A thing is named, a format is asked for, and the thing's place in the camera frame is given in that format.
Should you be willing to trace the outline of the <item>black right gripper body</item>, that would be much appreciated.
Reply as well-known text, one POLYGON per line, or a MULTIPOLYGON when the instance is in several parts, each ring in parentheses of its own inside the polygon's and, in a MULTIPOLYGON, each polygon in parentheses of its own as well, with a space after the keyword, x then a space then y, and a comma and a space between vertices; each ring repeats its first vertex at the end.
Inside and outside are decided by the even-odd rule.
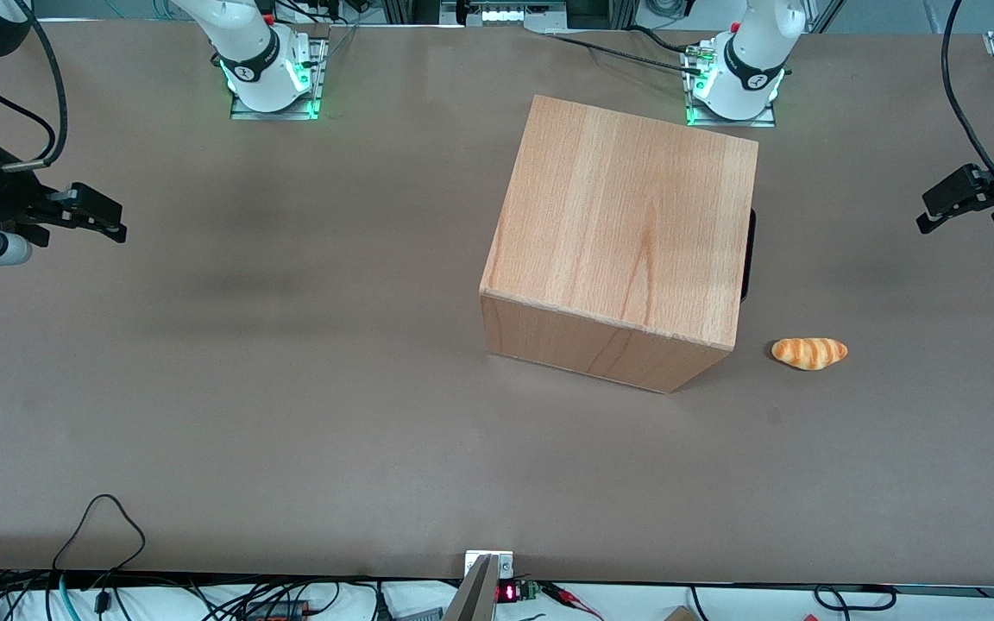
MULTIPOLYGON (((15 164, 17 158, 0 147, 0 166, 15 164)), ((38 248, 50 243, 50 232, 42 227, 58 219, 60 210, 52 206, 55 189, 41 184, 34 172, 1 172, 0 230, 16 233, 38 248)))

